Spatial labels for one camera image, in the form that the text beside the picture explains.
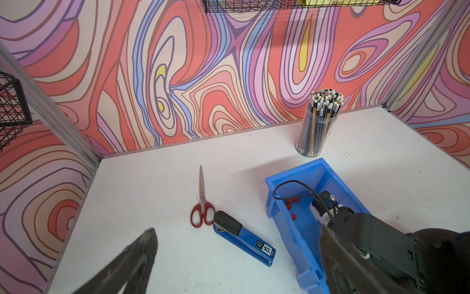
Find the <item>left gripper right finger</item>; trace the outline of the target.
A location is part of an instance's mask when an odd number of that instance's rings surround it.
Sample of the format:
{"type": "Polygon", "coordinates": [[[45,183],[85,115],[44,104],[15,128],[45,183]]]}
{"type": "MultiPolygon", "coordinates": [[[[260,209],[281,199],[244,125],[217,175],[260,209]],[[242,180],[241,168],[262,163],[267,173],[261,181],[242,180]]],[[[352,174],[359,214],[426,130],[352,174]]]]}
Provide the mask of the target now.
{"type": "Polygon", "coordinates": [[[332,294],[402,294],[404,289],[380,272],[333,230],[323,225],[319,239],[327,285],[332,294]]]}

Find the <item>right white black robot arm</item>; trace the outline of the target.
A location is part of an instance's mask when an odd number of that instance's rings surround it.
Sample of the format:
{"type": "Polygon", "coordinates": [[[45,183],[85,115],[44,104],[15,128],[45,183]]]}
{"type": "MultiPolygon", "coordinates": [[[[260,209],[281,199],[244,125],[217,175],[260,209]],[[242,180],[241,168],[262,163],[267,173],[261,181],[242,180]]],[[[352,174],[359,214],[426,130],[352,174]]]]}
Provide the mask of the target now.
{"type": "Polygon", "coordinates": [[[467,294],[470,234],[402,233],[367,213],[340,211],[321,228],[320,251],[332,294],[467,294]]]}

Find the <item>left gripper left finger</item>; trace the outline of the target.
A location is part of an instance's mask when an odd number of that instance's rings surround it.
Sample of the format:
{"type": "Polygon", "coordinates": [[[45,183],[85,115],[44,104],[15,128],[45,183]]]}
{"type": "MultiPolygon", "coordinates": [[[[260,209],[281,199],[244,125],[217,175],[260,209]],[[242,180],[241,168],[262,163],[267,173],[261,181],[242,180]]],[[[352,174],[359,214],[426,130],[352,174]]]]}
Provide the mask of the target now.
{"type": "Polygon", "coordinates": [[[145,294],[157,249],[157,234],[149,228],[75,293],[145,294]]]}

